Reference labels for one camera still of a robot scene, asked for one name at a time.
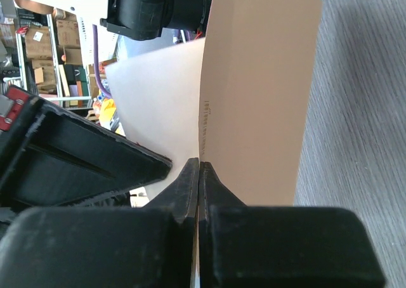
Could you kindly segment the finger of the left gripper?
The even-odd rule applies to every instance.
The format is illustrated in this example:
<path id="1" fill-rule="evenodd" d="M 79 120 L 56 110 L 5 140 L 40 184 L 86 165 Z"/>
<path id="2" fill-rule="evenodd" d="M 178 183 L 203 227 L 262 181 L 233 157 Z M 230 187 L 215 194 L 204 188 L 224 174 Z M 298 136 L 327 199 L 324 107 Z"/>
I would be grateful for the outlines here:
<path id="1" fill-rule="evenodd" d="M 86 206 L 162 181 L 170 159 L 50 101 L 1 95 L 1 208 Z"/>

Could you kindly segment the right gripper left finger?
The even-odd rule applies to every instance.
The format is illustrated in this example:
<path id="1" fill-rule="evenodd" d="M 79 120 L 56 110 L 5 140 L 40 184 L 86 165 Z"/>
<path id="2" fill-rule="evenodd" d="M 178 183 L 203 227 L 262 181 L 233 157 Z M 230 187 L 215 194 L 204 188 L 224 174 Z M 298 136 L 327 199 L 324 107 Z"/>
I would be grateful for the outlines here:
<path id="1" fill-rule="evenodd" d="M 42 207 L 1 239 L 2 287 L 193 287 L 199 160 L 141 208 Z"/>

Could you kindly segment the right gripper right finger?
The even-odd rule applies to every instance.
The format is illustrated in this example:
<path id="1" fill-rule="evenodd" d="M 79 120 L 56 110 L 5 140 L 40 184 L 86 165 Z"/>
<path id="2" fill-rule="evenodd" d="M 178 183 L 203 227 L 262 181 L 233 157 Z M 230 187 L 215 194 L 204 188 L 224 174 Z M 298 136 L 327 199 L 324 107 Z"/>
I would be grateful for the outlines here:
<path id="1" fill-rule="evenodd" d="M 200 164 L 202 287 L 384 287 L 355 213 L 338 207 L 247 206 Z"/>

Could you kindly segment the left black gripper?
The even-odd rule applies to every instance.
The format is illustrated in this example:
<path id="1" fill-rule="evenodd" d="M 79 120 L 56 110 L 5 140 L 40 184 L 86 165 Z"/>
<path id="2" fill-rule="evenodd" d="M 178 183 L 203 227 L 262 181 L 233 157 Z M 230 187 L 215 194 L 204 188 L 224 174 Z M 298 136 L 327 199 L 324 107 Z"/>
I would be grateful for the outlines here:
<path id="1" fill-rule="evenodd" d="M 205 33 L 211 0 L 108 0 L 100 25 L 109 32 L 147 41 L 163 29 Z"/>

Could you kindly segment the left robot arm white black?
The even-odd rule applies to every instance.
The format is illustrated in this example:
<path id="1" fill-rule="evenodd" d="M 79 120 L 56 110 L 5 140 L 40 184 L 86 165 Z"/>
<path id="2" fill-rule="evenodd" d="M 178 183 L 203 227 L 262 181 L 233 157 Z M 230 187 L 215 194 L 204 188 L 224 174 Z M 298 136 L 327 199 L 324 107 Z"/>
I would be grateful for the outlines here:
<path id="1" fill-rule="evenodd" d="M 212 0 L 29 0 L 137 41 L 205 31 Z M 162 181 L 172 163 L 54 103 L 11 86 L 1 96 L 1 205 L 73 206 Z"/>

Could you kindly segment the orange paper envelope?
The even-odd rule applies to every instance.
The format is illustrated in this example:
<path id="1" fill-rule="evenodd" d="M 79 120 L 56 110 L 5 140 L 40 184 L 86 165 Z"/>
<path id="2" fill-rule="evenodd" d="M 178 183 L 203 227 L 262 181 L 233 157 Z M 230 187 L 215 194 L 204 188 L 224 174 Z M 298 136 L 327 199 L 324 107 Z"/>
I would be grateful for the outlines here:
<path id="1" fill-rule="evenodd" d="M 294 202 L 321 0 L 213 0 L 200 159 L 250 206 Z"/>

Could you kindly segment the beige letter paper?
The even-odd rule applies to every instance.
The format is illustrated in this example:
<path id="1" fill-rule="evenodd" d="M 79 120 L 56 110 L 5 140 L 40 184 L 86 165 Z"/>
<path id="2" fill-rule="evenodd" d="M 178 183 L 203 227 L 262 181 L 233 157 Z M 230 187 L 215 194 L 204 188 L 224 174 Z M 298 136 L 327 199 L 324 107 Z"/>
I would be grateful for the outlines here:
<path id="1" fill-rule="evenodd" d="M 159 49 L 106 68 L 107 81 L 126 138 L 173 166 L 168 176 L 146 186 L 152 200 L 199 156 L 200 76 L 205 40 Z"/>

